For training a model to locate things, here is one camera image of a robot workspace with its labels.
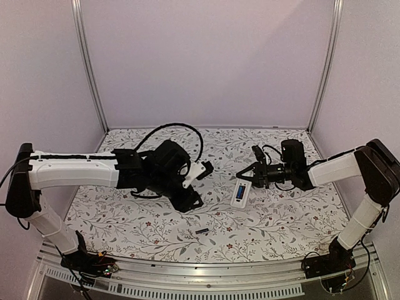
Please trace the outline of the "blue battery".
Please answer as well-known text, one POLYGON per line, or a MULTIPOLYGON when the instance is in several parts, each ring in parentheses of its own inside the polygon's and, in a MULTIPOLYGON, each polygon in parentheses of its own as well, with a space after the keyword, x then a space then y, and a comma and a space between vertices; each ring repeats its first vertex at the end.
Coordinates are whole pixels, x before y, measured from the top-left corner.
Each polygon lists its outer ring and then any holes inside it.
POLYGON ((241 201, 244 198, 244 194, 246 192, 246 186, 239 185, 236 194, 236 200, 241 201))

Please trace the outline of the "white remote control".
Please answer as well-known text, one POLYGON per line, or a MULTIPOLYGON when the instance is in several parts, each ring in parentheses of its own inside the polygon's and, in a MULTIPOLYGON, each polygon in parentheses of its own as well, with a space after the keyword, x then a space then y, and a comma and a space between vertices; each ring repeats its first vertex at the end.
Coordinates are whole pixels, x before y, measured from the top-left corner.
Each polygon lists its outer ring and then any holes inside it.
POLYGON ((231 199, 231 206, 243 209, 248 201, 249 192, 251 190, 251 182, 243 179, 237 179, 234 192, 231 199))

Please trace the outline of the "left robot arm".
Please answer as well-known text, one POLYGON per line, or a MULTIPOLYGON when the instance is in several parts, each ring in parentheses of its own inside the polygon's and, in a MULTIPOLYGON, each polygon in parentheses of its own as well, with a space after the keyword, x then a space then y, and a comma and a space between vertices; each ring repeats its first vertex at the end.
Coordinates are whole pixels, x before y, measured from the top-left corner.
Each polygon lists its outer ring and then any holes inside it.
POLYGON ((185 213, 202 206, 192 187, 213 171, 209 162, 192 161, 176 142, 164 141, 152 151, 114 149, 94 154, 54 154, 34 151, 22 144, 15 163, 5 174, 9 179, 4 206, 15 218, 25 219, 50 240, 79 271, 93 266, 84 241, 42 199, 41 191, 62 186, 104 186, 145 190, 166 197, 173 208, 185 213))

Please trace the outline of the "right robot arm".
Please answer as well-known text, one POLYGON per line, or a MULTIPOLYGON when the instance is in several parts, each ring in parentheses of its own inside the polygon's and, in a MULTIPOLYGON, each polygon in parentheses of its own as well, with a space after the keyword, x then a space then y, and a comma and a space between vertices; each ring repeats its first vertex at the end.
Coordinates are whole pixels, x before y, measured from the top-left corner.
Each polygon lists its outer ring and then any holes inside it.
POLYGON ((344 229, 329 245, 323 267, 337 272, 350 252, 384 219, 391 201, 399 194, 399 159, 378 138, 326 159, 308 163, 304 145, 297 139, 281 142, 281 161, 268 161, 263 149, 253 146, 255 162, 236 174, 231 204, 243 208, 250 188, 269 188, 272 183, 290 182, 294 188, 310 191, 328 184, 354 183, 362 199, 344 229))

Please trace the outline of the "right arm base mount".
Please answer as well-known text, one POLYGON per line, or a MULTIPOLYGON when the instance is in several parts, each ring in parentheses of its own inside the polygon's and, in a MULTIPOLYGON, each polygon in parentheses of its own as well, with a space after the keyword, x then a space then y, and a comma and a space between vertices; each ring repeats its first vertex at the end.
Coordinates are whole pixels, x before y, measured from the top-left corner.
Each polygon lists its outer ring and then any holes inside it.
POLYGON ((322 288, 329 294, 343 293, 355 279, 356 262, 352 254, 320 255, 311 251, 301 261, 301 269, 307 279, 319 278, 322 288))

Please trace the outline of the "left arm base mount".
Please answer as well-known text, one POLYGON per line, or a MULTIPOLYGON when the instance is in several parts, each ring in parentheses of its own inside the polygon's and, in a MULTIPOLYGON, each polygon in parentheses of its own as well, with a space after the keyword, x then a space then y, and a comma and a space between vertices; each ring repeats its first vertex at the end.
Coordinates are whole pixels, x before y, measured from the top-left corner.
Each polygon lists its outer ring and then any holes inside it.
POLYGON ((76 231, 78 246, 71 254, 63 254, 61 266, 77 271, 80 275, 91 278, 110 278, 119 270, 116 260, 107 255, 107 251, 89 253, 82 234, 76 231))

